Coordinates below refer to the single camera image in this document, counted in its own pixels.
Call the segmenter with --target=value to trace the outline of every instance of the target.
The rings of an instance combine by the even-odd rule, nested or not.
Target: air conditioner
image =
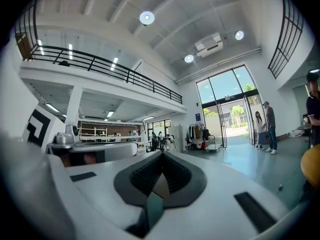
[[[200,41],[194,43],[196,49],[199,51],[196,55],[198,57],[206,57],[217,51],[220,51],[224,47],[224,43],[221,40],[219,33],[214,33],[202,38]]]

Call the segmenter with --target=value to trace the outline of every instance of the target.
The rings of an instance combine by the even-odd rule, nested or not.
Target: gray floor
[[[278,142],[276,155],[256,150],[250,144],[228,145],[226,150],[220,148],[217,153],[205,150],[189,150],[185,153],[233,167],[269,189],[291,210],[297,205],[306,181],[300,162],[307,149],[307,140],[287,138]]]

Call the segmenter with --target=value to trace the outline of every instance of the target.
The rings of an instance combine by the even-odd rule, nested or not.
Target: cap
[[[316,82],[319,78],[319,75],[317,73],[309,72],[306,74],[306,81],[309,82]]]

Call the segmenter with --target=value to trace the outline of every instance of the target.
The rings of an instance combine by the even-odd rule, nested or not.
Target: column
[[[74,86],[71,92],[68,109],[66,111],[65,124],[77,125],[78,123],[78,110],[80,106],[81,96],[83,89],[81,86]]]

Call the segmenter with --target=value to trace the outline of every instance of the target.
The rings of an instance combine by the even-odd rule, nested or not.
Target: jeans
[[[276,137],[276,127],[270,127],[268,129],[270,149],[277,150],[277,137]]]

